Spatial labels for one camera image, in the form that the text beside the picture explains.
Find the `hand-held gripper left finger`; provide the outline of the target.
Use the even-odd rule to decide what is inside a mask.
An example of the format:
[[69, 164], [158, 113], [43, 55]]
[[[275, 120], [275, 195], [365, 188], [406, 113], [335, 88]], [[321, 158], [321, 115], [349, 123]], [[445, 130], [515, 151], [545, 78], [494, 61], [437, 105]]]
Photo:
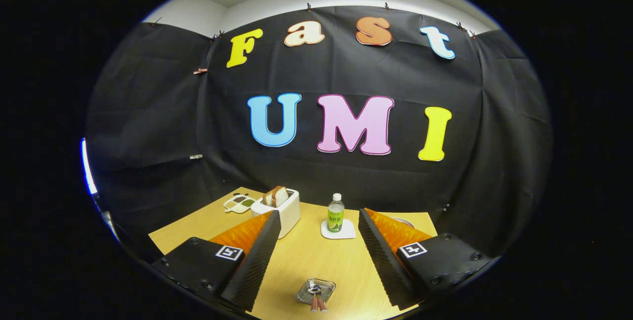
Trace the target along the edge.
[[190, 237], [152, 268], [208, 303], [252, 311], [281, 230], [272, 210], [210, 240]]

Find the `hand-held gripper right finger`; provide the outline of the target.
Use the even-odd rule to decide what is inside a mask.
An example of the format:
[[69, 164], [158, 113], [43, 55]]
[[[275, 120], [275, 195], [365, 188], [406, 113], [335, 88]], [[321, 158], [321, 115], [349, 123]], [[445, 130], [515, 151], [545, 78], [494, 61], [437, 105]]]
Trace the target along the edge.
[[495, 263], [452, 233], [430, 236], [370, 209], [360, 210], [358, 229], [389, 301], [400, 310], [436, 303]]

